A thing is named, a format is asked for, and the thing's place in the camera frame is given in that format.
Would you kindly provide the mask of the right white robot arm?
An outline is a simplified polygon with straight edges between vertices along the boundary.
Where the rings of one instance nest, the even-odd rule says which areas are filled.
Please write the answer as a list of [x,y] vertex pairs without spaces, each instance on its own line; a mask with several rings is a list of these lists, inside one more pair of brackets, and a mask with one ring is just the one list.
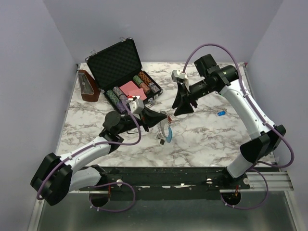
[[286,129],[283,125],[275,125],[263,111],[254,111],[259,106],[255,101],[248,101],[249,93],[234,66],[219,67],[211,54],[199,58],[194,64],[203,80],[193,85],[189,85],[185,73],[172,71],[172,80],[178,86],[172,105],[175,109],[174,116],[193,113],[197,108],[197,100],[212,92],[220,94],[231,104],[251,138],[240,146],[240,154],[226,167],[221,177],[222,185],[231,189],[239,183],[239,177],[259,159],[278,147]]

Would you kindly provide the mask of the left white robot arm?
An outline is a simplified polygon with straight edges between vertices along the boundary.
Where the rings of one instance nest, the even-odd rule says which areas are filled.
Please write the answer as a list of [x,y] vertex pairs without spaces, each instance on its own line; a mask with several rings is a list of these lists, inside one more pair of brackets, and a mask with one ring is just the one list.
[[39,165],[30,185],[36,190],[37,200],[55,205],[78,184],[80,188],[92,186],[102,190],[107,179],[97,169],[83,170],[90,162],[108,155],[119,146],[134,146],[141,141],[141,129],[148,131],[167,118],[164,113],[143,108],[138,116],[131,111],[120,115],[116,111],[107,113],[103,130],[88,144],[66,154],[46,155]]

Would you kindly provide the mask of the blue silver carabiner keyring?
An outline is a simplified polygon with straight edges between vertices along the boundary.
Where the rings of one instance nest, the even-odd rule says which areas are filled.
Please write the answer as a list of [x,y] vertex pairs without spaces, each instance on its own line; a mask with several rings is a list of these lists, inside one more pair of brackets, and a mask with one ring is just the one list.
[[163,143],[171,143],[173,139],[173,131],[171,128],[171,120],[166,118],[158,124],[157,138]]

